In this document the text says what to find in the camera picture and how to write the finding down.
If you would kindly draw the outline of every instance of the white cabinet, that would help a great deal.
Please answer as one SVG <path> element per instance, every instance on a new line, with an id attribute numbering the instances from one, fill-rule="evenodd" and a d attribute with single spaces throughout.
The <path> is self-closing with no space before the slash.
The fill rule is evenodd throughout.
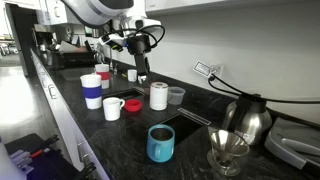
<path id="1" fill-rule="evenodd" d="M 87 143 L 62 95 L 43 67 L 38 56 L 33 51 L 31 51 L 31 54 L 39 80 L 66 144 L 73 166 L 80 171 L 85 165 L 93 162 L 96 170 L 90 174 L 90 179 L 109 180 L 108 175 Z"/>
<path id="2" fill-rule="evenodd" d="M 72 12 L 60 0 L 46 0 L 51 25 L 81 24 Z"/>
<path id="3" fill-rule="evenodd" d="M 50 16 L 48 12 L 47 2 L 45 0 L 40 0 L 40 10 L 37 10 L 37 18 L 39 24 L 50 25 Z"/>
<path id="4" fill-rule="evenodd" d="M 146 12 L 188 9 L 235 0 L 146 0 Z"/>
<path id="5" fill-rule="evenodd" d="M 40 2 L 41 0 L 2 0 L 5 3 L 17 4 L 19 7 L 28 8 L 28 9 L 41 9 Z"/>

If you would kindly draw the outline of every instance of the blue cup with white stripe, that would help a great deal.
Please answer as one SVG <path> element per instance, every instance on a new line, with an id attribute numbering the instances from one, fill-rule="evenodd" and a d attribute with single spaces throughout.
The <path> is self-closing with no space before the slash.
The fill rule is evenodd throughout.
<path id="1" fill-rule="evenodd" d="M 87 74 L 80 77 L 83 95 L 88 109 L 98 109 L 102 106 L 101 76 Z"/>
<path id="2" fill-rule="evenodd" d="M 174 130 L 164 124 L 152 126 L 148 131 L 147 154 L 155 162 L 168 161 L 173 155 Z"/>

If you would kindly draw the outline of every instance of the electric kettle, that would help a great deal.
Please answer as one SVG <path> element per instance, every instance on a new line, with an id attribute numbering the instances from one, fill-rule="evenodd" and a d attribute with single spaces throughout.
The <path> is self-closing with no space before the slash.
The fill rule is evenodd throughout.
<path id="1" fill-rule="evenodd" d="M 257 144 L 272 125 L 266 104 L 259 95 L 241 94 L 228 105 L 222 129 L 238 134 L 249 145 Z"/>

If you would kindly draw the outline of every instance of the floor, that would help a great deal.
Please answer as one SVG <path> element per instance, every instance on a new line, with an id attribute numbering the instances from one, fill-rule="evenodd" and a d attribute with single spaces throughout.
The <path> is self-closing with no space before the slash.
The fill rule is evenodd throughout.
<path id="1" fill-rule="evenodd" d="M 1 67 L 0 136 L 4 144 L 36 133 L 47 139 L 57 134 L 55 145 L 70 162 L 38 77 L 26 78 L 21 66 Z"/>
<path id="2" fill-rule="evenodd" d="M 0 56 L 0 67 L 14 67 L 14 66 L 21 66 L 19 56 L 17 54 Z"/>

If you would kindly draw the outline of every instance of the cup lid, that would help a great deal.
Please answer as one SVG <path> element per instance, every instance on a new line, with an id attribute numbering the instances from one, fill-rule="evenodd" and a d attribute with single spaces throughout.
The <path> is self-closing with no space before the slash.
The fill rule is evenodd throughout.
<path id="1" fill-rule="evenodd" d="M 139 111 L 141 109 L 141 107 L 142 107 L 142 103 L 138 99 L 127 100 L 124 105 L 124 108 L 129 112 Z"/>
<path id="2" fill-rule="evenodd" d="M 164 89 L 164 88 L 168 88 L 168 84 L 163 83 L 163 82 L 154 82 L 151 84 L 151 87 Z"/>

